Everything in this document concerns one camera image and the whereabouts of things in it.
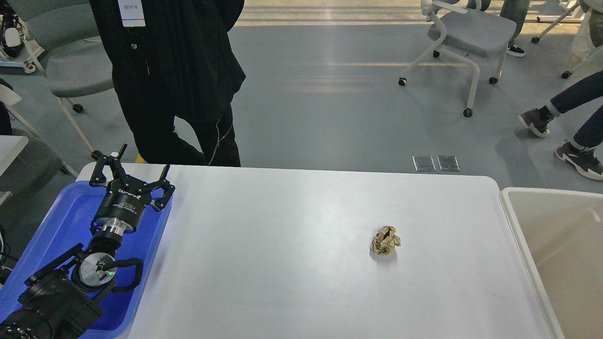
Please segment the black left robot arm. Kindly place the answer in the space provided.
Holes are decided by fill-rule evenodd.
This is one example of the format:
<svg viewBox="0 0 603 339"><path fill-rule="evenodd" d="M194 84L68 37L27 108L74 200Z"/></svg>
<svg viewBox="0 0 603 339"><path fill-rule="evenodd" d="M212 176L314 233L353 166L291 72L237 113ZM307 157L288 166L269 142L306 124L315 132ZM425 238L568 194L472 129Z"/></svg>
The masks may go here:
<svg viewBox="0 0 603 339"><path fill-rule="evenodd" d="M89 183L64 189L1 290L3 339L102 339L125 328L141 299L175 186L116 156L92 153Z"/></svg>

